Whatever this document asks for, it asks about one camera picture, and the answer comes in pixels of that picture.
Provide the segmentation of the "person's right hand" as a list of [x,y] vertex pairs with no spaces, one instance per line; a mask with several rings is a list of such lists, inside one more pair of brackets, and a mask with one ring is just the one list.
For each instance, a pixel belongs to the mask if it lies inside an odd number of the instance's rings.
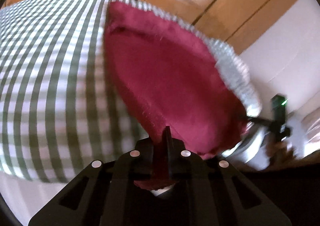
[[268,168],[287,165],[296,159],[295,148],[287,141],[270,141],[265,151],[269,158]]

